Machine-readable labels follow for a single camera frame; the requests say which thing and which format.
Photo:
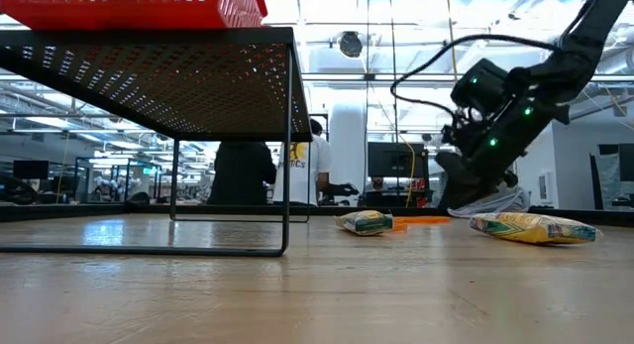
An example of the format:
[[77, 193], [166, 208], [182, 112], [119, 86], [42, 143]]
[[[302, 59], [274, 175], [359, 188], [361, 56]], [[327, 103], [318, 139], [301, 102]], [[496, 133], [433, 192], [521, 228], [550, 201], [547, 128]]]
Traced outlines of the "person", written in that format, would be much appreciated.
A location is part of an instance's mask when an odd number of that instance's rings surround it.
[[293, 205], [318, 205], [318, 195], [328, 184], [332, 167], [330, 144], [322, 137], [321, 124], [310, 119], [312, 141], [310, 143], [292, 143], [287, 157], [280, 152], [276, 183], [274, 184], [272, 201], [281, 204], [285, 182], [283, 181], [285, 159], [289, 159], [288, 199]]
[[265, 184], [274, 184], [276, 167], [265, 142], [221, 142], [214, 161], [208, 205], [267, 205]]

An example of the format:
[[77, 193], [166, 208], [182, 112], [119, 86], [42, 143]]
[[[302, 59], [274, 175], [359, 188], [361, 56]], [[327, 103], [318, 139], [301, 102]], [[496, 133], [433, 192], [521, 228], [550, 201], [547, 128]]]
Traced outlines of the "red slotted plastic basket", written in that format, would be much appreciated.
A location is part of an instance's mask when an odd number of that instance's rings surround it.
[[258, 27], [265, 0], [0, 0], [32, 30], [208, 30]]

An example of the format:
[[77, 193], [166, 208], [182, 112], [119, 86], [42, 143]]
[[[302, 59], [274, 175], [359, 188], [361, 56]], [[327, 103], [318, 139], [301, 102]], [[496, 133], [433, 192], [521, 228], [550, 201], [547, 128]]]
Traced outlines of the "black perforated metal shelf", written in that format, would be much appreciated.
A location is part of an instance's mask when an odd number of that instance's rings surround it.
[[176, 144], [312, 138], [288, 27], [4, 30], [0, 68]]

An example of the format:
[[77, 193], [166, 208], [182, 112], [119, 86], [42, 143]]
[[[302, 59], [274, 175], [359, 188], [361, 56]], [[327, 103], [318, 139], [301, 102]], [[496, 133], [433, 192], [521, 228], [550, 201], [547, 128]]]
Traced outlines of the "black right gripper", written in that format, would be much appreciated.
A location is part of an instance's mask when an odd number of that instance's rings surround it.
[[514, 106], [492, 123], [451, 128], [449, 140], [460, 152], [439, 152], [444, 190], [438, 207], [458, 209], [497, 192], [506, 170], [550, 123], [550, 111]]

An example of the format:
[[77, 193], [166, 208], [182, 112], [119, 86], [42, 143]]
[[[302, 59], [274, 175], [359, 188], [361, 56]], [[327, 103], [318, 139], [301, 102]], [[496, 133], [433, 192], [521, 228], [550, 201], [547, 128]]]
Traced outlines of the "black computer monitor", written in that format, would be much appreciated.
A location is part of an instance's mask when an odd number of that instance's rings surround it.
[[47, 179], [49, 166], [49, 161], [16, 160], [13, 162], [12, 175], [18, 179]]
[[368, 143], [369, 177], [427, 177], [428, 162], [423, 144]]

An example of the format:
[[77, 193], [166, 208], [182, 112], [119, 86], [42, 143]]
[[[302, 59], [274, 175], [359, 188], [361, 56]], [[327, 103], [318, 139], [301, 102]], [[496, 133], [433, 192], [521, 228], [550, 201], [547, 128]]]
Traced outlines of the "yellow Crayola crayon pack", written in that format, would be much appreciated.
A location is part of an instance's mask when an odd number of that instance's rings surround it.
[[536, 245], [585, 244], [602, 237], [599, 229], [576, 220], [520, 212], [476, 214], [470, 227], [499, 239]]
[[376, 210], [363, 210], [335, 217], [336, 225], [359, 236], [374, 236], [393, 230], [393, 218]]

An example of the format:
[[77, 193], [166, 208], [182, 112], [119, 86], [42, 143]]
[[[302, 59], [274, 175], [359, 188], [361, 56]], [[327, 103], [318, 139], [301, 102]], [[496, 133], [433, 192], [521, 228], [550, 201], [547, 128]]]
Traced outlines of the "round black ceiling fixture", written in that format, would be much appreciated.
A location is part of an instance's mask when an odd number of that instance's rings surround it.
[[363, 43], [357, 32], [346, 31], [338, 41], [339, 51], [344, 57], [359, 58], [363, 51]]

